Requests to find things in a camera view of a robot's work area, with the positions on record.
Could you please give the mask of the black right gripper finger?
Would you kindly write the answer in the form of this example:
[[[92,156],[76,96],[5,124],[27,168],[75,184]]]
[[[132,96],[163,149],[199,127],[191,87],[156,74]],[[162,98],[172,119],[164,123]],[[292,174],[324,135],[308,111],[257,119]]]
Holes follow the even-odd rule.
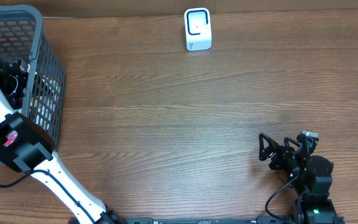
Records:
[[[280,145],[265,133],[259,134],[259,160],[266,161],[280,149]]]
[[[297,136],[296,139],[285,137],[284,140],[285,152],[297,156],[305,155],[305,137]]]

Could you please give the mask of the red purple tissue pack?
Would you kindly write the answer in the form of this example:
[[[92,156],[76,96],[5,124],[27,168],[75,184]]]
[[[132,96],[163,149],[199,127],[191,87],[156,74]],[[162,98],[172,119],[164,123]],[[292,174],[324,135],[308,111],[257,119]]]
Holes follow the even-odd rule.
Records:
[[[4,146],[8,147],[9,145],[11,145],[17,138],[18,133],[16,131],[11,131],[7,136],[6,136],[6,142],[4,143]]]

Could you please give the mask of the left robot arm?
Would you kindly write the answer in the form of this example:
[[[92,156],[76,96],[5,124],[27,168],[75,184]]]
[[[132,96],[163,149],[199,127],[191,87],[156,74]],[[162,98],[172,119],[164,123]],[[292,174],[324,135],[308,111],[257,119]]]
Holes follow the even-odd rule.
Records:
[[[76,217],[78,223],[124,223],[124,219],[87,191],[70,173],[55,151],[55,143],[39,125],[3,99],[0,90],[0,161],[24,176],[0,188],[12,187],[25,178],[43,183]]]

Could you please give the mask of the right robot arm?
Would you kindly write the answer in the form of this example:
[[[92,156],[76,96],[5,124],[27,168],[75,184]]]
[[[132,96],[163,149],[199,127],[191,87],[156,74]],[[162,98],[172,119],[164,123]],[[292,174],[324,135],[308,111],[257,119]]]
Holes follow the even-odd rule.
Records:
[[[282,171],[284,186],[273,193],[265,203],[266,216],[257,217],[257,223],[291,224],[345,224],[338,216],[329,190],[333,183],[334,164],[322,156],[314,156],[319,141],[317,133],[304,130],[296,139],[285,137],[283,145],[264,133],[259,134],[259,159],[271,159],[270,169]],[[272,199],[287,187],[298,194],[292,213],[279,216],[269,210]]]

